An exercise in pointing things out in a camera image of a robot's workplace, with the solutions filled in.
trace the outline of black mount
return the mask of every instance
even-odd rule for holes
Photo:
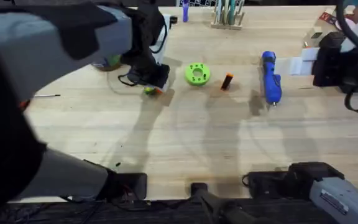
[[[197,197],[208,217],[210,224],[275,224],[268,218],[255,218],[238,205],[234,200],[219,198],[208,192],[205,183],[191,184],[191,196]]]
[[[120,81],[129,86],[152,85],[163,88],[168,80],[170,68],[168,65],[156,63],[150,46],[157,43],[161,30],[170,29],[178,18],[170,18],[169,27],[165,25],[164,16],[158,10],[155,0],[139,1],[137,10],[125,9],[124,13],[132,19],[132,49],[121,57],[121,63],[131,66],[129,72],[119,77]],[[127,77],[132,83],[121,80]]]
[[[324,162],[300,162],[292,164],[288,171],[250,172],[248,178],[249,192],[252,198],[296,198],[309,200],[314,181],[324,177],[344,175]]]
[[[313,85],[338,86],[344,93],[356,88],[358,92],[358,48],[341,53],[344,40],[341,32],[331,32],[321,40],[313,65]]]

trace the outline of blue screwdriver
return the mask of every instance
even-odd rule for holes
[[[276,107],[281,100],[281,76],[274,74],[274,65],[276,62],[276,55],[274,52],[265,51],[262,54],[263,70],[264,70],[264,88],[266,102]]]

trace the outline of marker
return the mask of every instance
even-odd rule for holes
[[[233,79],[233,74],[228,73],[223,81],[221,90],[227,90],[229,88],[232,79]]]

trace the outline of pen holder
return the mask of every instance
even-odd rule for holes
[[[241,12],[244,0],[236,7],[236,0],[219,0],[213,11],[211,27],[215,29],[241,30],[245,13]]]

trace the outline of small black object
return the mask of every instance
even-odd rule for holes
[[[190,195],[196,195],[198,190],[205,190],[208,191],[208,185],[206,183],[192,183],[190,185]]]
[[[147,196],[147,174],[117,174],[117,181],[132,190],[126,200],[143,200]]]
[[[244,178],[248,178],[249,193],[252,198],[267,199],[267,198],[282,198],[280,192],[280,181],[283,180],[287,172],[272,171],[272,172],[249,172]]]
[[[229,88],[232,79],[233,79],[233,74],[228,73],[223,81],[221,90],[227,90]]]

